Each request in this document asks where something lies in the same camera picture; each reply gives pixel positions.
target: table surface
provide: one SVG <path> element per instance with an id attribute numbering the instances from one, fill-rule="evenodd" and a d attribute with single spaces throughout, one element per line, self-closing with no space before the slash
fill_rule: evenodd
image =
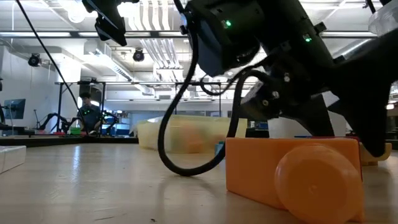
<path id="1" fill-rule="evenodd" d="M 184 167 L 210 155 L 176 154 Z M 364 167 L 367 223 L 398 223 L 398 153 Z M 194 178 L 173 175 L 134 144 L 30 148 L 0 174 L 0 223 L 300 223 L 226 191 L 224 164 Z"/>

